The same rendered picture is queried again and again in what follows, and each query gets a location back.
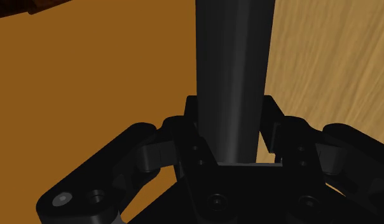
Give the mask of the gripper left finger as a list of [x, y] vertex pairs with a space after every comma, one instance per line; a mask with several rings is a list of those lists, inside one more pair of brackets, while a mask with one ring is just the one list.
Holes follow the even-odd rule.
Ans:
[[[213, 112], [208, 100], [191, 95], [184, 114], [166, 118], [159, 129], [150, 123], [129, 126], [39, 198], [41, 224], [211, 224], [196, 176], [214, 159], [193, 160], [189, 153], [201, 148], [211, 154], [199, 135]], [[121, 213], [168, 166], [177, 183], [124, 223]]]

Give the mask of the dark grey tall object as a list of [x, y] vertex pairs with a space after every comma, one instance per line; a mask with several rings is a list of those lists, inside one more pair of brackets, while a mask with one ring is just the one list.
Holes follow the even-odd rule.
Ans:
[[221, 163], [254, 163], [276, 0], [195, 0], [198, 132]]

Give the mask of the dark brown wooden object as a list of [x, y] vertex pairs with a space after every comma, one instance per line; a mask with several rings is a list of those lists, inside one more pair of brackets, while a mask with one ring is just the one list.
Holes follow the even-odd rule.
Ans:
[[71, 0], [0, 0], [0, 18], [28, 13], [33, 15]]

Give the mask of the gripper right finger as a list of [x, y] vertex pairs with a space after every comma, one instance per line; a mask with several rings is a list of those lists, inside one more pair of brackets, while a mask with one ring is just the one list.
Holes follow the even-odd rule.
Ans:
[[314, 148], [331, 186], [384, 220], [384, 144], [343, 124], [327, 124], [322, 130], [306, 120], [285, 116], [272, 96], [263, 98], [260, 132], [275, 162], [282, 163], [287, 149], [294, 149], [298, 162]]

